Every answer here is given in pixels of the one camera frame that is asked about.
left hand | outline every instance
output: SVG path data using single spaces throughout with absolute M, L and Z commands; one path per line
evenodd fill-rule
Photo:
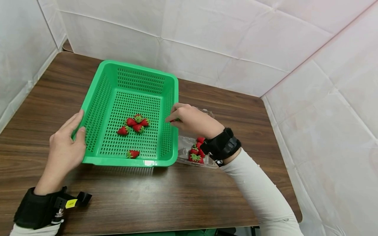
M 34 194 L 46 195 L 61 190 L 66 175 L 82 162 L 86 148 L 85 127 L 77 131 L 75 141 L 71 139 L 71 135 L 83 115 L 84 111 L 80 110 L 51 135 L 47 164 Z

wrist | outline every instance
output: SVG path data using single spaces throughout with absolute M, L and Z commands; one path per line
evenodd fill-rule
M 34 189 L 34 194 L 44 196 L 58 192 L 63 187 L 64 178 L 64 176 L 44 172 Z
M 206 139 L 213 139 L 213 138 L 217 137 L 219 134 L 221 134 L 224 129 L 225 129 L 224 125 L 222 125 L 221 123 L 218 123 L 218 125 L 211 128 L 211 130 L 209 130 L 206 133 L 206 135 L 204 135 L 204 137 Z
M 232 156 L 230 156 L 230 157 L 228 157 L 228 158 L 226 158 L 226 159 L 224 159 L 223 160 L 223 164 L 224 165 L 227 165 L 227 164 L 229 164 L 230 162 L 232 162 L 239 154 L 240 154 L 240 152 L 242 151 L 242 148 L 239 148 L 237 151 L 236 151 L 236 153 L 234 153 Z

yellow label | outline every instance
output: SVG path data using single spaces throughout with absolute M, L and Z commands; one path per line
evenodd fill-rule
M 68 200 L 67 203 L 66 203 L 66 209 L 74 207 L 75 204 L 76 204 L 76 201 L 77 201 L 77 199 Z

basket perforated bottom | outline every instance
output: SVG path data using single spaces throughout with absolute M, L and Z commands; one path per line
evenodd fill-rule
M 97 156 L 125 158 L 128 150 L 137 150 L 140 151 L 138 159 L 156 160 L 159 153 L 158 118 L 161 99 L 158 96 L 115 88 L 104 117 L 105 124 L 98 136 L 99 142 L 95 149 Z M 149 119 L 149 127 L 141 134 L 130 127 L 127 136 L 118 135 L 117 131 L 124 125 L 125 120 L 138 113 Z

black wrist strap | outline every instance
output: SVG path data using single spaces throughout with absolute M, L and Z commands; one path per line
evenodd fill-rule
M 67 187 L 45 196 L 35 195 L 34 189 L 35 187 L 29 188 L 14 215 L 13 221 L 23 228 L 39 229 L 51 224 L 51 220 L 58 211 L 54 208 L 56 199 L 65 193 Z
M 234 137 L 230 128 L 225 128 L 222 133 L 213 139 L 205 139 L 201 149 L 209 154 L 218 166 L 223 166 L 223 160 L 229 158 L 242 146 L 242 143 Z
M 66 193 L 66 186 L 59 192 L 45 196 L 35 195 L 34 189 L 29 188 L 14 215 L 13 221 L 23 228 L 36 230 L 49 224 L 60 224 L 63 222 L 64 209 L 85 207 L 92 198 L 91 194 L 85 192 L 73 197 Z

